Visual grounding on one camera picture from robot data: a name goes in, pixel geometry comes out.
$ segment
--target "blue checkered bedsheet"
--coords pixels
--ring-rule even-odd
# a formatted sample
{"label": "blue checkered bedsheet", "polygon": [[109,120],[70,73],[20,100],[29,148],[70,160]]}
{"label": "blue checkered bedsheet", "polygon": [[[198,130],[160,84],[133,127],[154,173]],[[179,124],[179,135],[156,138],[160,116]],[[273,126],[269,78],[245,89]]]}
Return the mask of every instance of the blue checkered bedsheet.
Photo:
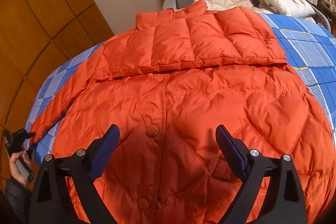
{"label": "blue checkered bedsheet", "polygon": [[[99,46],[100,44],[82,52],[80,55],[69,60],[48,76],[48,78],[44,81],[42,87],[40,88],[33,103],[33,106],[30,110],[30,114],[26,123],[27,131],[30,130],[30,127],[35,119],[47,107],[49,102],[55,97],[57,91],[66,83],[68,78],[75,72],[77,67],[82,62],[87,60],[94,53],[94,51],[97,50]],[[38,166],[41,165],[44,156],[51,153],[60,123],[61,121],[57,122],[33,150],[32,157],[34,162]],[[28,148],[28,140],[24,143],[24,145],[26,148]]]}
{"label": "blue checkered bedsheet", "polygon": [[[287,61],[307,85],[310,92],[322,106],[336,144],[336,38],[324,27],[301,19],[282,15],[264,14],[262,17],[271,26],[281,47],[285,50]],[[48,76],[43,83],[31,109],[26,129],[29,131],[36,117],[46,108],[56,92],[75,72],[80,63],[99,47],[81,53]],[[33,160],[40,165],[44,156],[51,153],[59,121],[37,144]]]}

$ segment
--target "down jacket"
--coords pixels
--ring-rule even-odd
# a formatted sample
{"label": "down jacket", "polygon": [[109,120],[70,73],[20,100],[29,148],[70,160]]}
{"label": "down jacket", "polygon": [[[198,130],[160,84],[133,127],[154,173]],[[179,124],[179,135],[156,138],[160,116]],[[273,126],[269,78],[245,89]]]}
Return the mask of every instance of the down jacket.
{"label": "down jacket", "polygon": [[[135,29],[77,68],[32,125],[31,143],[64,117],[53,154],[70,156],[117,124],[120,141],[94,184],[119,224],[217,223],[241,185],[216,144],[224,124],[249,149],[292,157],[312,223],[335,190],[327,118],[260,15],[206,10],[200,0],[138,14]],[[68,187],[88,221],[70,179]]]}

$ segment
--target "silver bolt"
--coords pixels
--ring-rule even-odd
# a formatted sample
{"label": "silver bolt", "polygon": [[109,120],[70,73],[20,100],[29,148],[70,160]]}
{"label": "silver bolt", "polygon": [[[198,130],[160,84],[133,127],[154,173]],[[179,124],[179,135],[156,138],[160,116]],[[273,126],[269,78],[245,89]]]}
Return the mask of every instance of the silver bolt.
{"label": "silver bolt", "polygon": [[84,154],[85,154],[85,150],[84,149],[79,149],[76,152],[76,155],[79,156],[79,157],[84,156]]}
{"label": "silver bolt", "polygon": [[289,155],[284,155],[284,156],[283,156],[283,159],[284,159],[285,161],[290,161],[290,160],[291,160],[291,157],[290,157]]}
{"label": "silver bolt", "polygon": [[256,149],[252,149],[252,150],[250,151],[250,154],[251,154],[252,156],[254,156],[254,157],[258,157],[258,156],[259,156],[259,151],[256,150]]}
{"label": "silver bolt", "polygon": [[46,161],[50,161],[53,158],[52,154],[48,154],[44,157]]}

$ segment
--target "snap button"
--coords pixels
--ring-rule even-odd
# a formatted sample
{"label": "snap button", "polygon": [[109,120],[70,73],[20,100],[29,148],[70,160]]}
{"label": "snap button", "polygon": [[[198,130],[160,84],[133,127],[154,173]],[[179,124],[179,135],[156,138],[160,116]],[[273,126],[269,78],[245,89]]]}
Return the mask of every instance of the snap button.
{"label": "snap button", "polygon": [[164,78],[164,75],[154,75],[154,80],[157,82],[161,82]]}
{"label": "snap button", "polygon": [[148,210],[148,209],[149,209],[149,202],[148,202],[148,200],[145,199],[145,198],[140,198],[140,199],[138,200],[138,206],[139,206],[139,208],[142,209],[142,210]]}
{"label": "snap button", "polygon": [[155,126],[155,125],[151,125],[147,128],[146,134],[147,134],[148,137],[153,138],[158,134],[158,132],[159,132],[158,127]]}

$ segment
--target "white pillow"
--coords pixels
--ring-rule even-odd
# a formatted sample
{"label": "white pillow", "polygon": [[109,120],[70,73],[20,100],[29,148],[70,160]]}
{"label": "white pillow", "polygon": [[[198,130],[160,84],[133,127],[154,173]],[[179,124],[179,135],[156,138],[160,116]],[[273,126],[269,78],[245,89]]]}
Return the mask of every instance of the white pillow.
{"label": "white pillow", "polygon": [[275,13],[296,18],[315,14],[306,0],[260,0],[265,2]]}

